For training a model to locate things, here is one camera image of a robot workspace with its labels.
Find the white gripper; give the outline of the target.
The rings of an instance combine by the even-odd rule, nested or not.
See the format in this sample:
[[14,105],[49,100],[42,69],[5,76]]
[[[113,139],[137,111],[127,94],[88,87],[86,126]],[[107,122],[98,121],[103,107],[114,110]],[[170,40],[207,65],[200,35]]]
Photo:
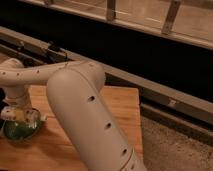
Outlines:
[[[31,100],[27,86],[18,85],[11,87],[4,87],[3,91],[6,95],[6,102],[10,106],[18,108],[30,108]],[[15,114],[10,107],[4,107],[0,112],[0,118],[3,120],[14,120]],[[26,112],[26,121],[34,123],[40,118],[40,112],[37,109],[30,109]]]

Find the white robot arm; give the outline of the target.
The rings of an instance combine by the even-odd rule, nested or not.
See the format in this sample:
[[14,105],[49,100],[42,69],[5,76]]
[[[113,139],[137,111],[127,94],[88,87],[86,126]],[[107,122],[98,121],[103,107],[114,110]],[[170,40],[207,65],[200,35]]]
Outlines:
[[147,171],[100,96],[104,84],[104,70],[92,61],[26,68],[11,58],[0,64],[7,103],[0,118],[36,125],[41,114],[31,105],[28,87],[44,85],[52,112],[89,171]]

